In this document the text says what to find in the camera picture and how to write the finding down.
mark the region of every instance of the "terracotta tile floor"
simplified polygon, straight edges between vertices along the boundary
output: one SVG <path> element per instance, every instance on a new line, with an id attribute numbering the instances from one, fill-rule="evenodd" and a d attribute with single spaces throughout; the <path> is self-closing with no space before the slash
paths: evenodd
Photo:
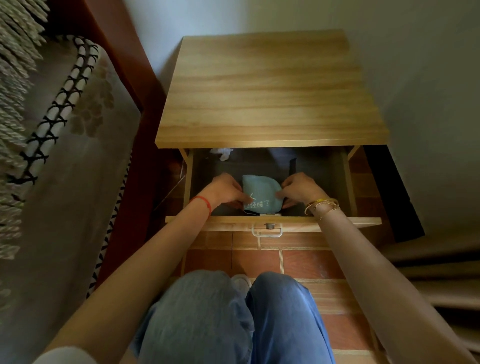
<path id="1" fill-rule="evenodd" d="M 172 168 L 171 179 L 180 180 L 185 171 Z M 363 149 L 350 160 L 358 216 L 382 217 L 381 226 L 362 229 L 376 246 L 393 241 L 382 201 Z M 152 213 L 150 236 L 164 226 L 165 215 L 182 208 L 180 182 Z M 183 257 L 170 284 L 196 270 L 223 270 L 229 275 L 245 273 L 252 281 L 264 271 L 291 275 L 307 287 L 327 327 L 339 364 L 387 363 L 378 341 L 363 315 L 345 277 L 321 233 L 284 233 L 281 238 L 256 238 L 249 232 L 201 232 Z"/>

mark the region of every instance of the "light blue fabric pouch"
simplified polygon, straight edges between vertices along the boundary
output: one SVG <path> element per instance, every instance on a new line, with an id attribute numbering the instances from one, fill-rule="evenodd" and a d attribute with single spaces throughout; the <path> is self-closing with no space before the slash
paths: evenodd
<path id="1" fill-rule="evenodd" d="M 275 197 L 275 192 L 282 186 L 273 178 L 245 174 L 242 177 L 243 192 L 253 198 L 253 202 L 245 205 L 245 210 L 258 214 L 275 214 L 282 209 L 283 199 Z"/>

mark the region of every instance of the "white sneaker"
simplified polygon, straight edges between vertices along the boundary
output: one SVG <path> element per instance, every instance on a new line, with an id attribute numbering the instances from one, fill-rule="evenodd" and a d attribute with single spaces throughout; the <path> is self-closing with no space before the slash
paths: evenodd
<path id="1" fill-rule="evenodd" d="M 238 292 L 240 292 L 243 298 L 247 297 L 247 293 L 252 286 L 250 279 L 244 274 L 236 274 L 232 277 L 232 285 Z"/>

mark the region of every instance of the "nightstand top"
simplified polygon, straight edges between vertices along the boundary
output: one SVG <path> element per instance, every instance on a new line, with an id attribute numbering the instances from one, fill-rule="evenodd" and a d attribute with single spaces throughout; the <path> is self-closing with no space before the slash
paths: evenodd
<path id="1" fill-rule="evenodd" d="M 341 30 L 186 36 L 159 148 L 386 144 Z"/>

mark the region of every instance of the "wooden bed frame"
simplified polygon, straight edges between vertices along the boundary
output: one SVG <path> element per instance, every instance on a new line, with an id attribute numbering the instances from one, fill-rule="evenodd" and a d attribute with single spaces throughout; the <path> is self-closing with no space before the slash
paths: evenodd
<path id="1" fill-rule="evenodd" d="M 142 112 L 132 163 L 98 287 L 146 238 L 155 185 L 160 177 L 155 136 L 166 95 L 150 66 L 122 0 L 49 0 L 47 32 L 84 36 L 108 53 Z"/>

